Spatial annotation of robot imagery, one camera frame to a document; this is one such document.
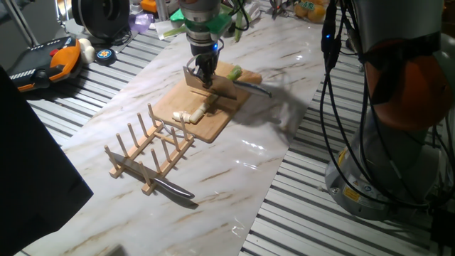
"metal grate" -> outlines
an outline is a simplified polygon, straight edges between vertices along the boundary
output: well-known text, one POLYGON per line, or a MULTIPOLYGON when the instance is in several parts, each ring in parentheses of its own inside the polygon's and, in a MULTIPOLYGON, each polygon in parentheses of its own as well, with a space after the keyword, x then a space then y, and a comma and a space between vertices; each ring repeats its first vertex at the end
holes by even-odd
MULTIPOLYGON (((364 78, 359 64, 353 56, 341 55, 331 73, 336 105, 349 139, 359 127, 362 107, 364 78)), ((322 83, 239 255, 428 255, 429 216, 416 214, 409 223, 364 220, 345 211, 328 194, 324 174, 330 156, 319 121, 322 83)), ((324 117, 332 150, 338 152, 345 144, 330 100, 325 101, 324 117)), ((427 143, 432 143, 430 134, 427 143)))
POLYGON ((90 118, 147 66, 169 43, 156 31, 139 34, 109 67, 84 65, 75 79, 24 94, 59 145, 64 145, 90 118))

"knife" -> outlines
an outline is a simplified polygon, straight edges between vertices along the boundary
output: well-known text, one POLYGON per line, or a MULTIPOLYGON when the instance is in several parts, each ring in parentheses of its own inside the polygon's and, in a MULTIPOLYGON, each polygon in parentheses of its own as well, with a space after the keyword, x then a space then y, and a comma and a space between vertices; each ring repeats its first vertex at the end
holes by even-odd
POLYGON ((234 80, 233 83, 234 83, 235 87, 246 90, 247 92, 250 92, 252 94, 268 96, 270 98, 272 97, 271 92, 267 91, 266 89, 264 89, 258 85, 255 85, 255 84, 252 84, 249 82, 237 81, 237 80, 234 80))
MULTIPOLYGON (((139 175, 142 175, 141 169, 137 162, 135 162, 131 159, 128 159, 124 156, 121 156, 119 154, 116 154, 114 152, 112 152, 112 155, 114 156, 115 161, 120 166, 125 166, 130 171, 133 171, 139 175)), ((176 196, 180 196, 180 197, 187 198, 187 199, 194 198, 194 194, 192 194, 191 192, 185 190, 184 188, 177 186, 176 184, 174 184, 170 181, 165 180, 164 178, 160 177, 160 175, 157 172, 155 172, 154 170, 147 168, 146 166, 144 166, 144 168, 145 168, 146 172, 150 175, 150 179, 152 179, 154 182, 156 182, 156 184, 158 186, 166 189, 167 191, 171 192, 172 194, 174 194, 176 196)))

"yellow label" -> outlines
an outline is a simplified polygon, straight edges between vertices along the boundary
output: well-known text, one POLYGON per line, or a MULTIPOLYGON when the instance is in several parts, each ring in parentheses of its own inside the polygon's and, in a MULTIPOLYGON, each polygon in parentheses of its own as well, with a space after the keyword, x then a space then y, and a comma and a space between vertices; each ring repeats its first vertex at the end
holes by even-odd
POLYGON ((348 151, 348 148, 344 148, 342 152, 338 155, 338 165, 341 164, 344 160, 344 156, 346 155, 346 152, 348 151))
POLYGON ((360 198, 360 195, 351 188, 349 188, 348 186, 344 188, 343 194, 348 198, 354 200, 355 202, 357 202, 358 199, 360 198))

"wooden peg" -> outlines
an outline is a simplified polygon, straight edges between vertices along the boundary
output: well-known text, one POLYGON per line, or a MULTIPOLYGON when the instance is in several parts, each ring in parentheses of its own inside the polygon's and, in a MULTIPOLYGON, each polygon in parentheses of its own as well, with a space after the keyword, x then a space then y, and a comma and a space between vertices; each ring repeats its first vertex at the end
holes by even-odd
POLYGON ((109 147, 108 147, 107 145, 105 145, 105 151, 106 151, 107 155, 109 156, 109 159, 111 159, 111 162, 112 162, 112 164, 114 165, 114 168, 115 168, 116 170, 118 170, 118 169, 119 169, 119 166, 117 165, 117 162, 115 161, 115 158, 114 158, 114 156, 112 155, 112 152, 111 152, 111 150, 109 149, 109 147))
POLYGON ((139 123, 141 124, 142 131, 145 137, 148 137, 147 129, 145 129, 144 120, 142 120, 141 113, 137 113, 137 118, 139 119, 139 123))
POLYGON ((188 135, 186 134, 185 121, 183 121, 183 116, 180 114, 180 123, 182 125, 183 138, 188 141, 188 135))
POLYGON ((172 138, 173 138, 173 144, 176 146, 176 151, 180 151, 180 149, 178 148, 176 130, 173 127, 171 127, 171 133, 172 133, 172 138))
POLYGON ((147 104, 147 106, 149 107, 149 115, 150 115, 151 121, 154 123, 154 126, 155 126, 155 127, 158 127, 158 125, 156 124, 156 121, 155 121, 154 112, 153 112, 153 110, 151 110, 151 105, 150 105, 150 103, 147 104))
POLYGON ((128 151, 125 148, 125 145, 123 144, 123 141, 122 141, 122 138, 120 137, 120 134, 116 134, 115 136, 117 136, 117 139, 119 140, 120 146, 121 146, 122 151, 123 151, 123 155, 125 155, 125 157, 129 157, 128 156, 128 151))
POLYGON ((139 144, 137 143, 136 135, 134 135, 133 127, 131 126, 130 123, 128 123, 128 129, 129 132, 131 133, 131 137, 133 138, 134 145, 136 148, 139 148, 139 144))
POLYGON ((171 157, 169 156, 168 147, 166 146, 166 140, 161 138, 161 143, 163 144, 164 154, 166 155, 166 160, 171 162, 171 157))
POLYGON ((151 156, 154 158, 156 172, 160 173, 161 169, 159 168, 159 162, 158 162, 158 159, 156 158, 155 149, 150 149, 150 152, 151 152, 151 156))
POLYGON ((150 178, 149 178, 149 174, 148 174, 147 171, 145 170, 142 161, 139 162, 139 168, 141 169, 142 175, 144 175, 145 182, 147 183, 147 185, 150 186, 150 185, 151 185, 151 181, 150 181, 150 178))

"white marble surface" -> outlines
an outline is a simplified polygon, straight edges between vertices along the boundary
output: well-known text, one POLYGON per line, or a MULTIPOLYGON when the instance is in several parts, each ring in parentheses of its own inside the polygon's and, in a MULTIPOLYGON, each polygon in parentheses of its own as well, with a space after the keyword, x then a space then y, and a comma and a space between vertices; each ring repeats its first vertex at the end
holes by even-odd
MULTIPOLYGON (((167 176, 196 197, 175 203, 161 191, 145 196, 128 174, 111 178, 103 146, 121 154, 119 132, 131 147, 127 123, 141 134, 137 112, 150 126, 146 104, 183 78, 190 46, 177 37, 64 146, 94 196, 58 232, 24 250, 87 256, 121 245, 125 255, 237 255, 321 81, 320 38, 321 25, 263 15, 239 43, 225 39, 220 59, 262 74, 274 99, 252 96, 212 144, 196 140, 167 176)), ((151 146, 163 160, 161 143, 151 146)), ((151 146, 137 160, 153 168, 151 146)))

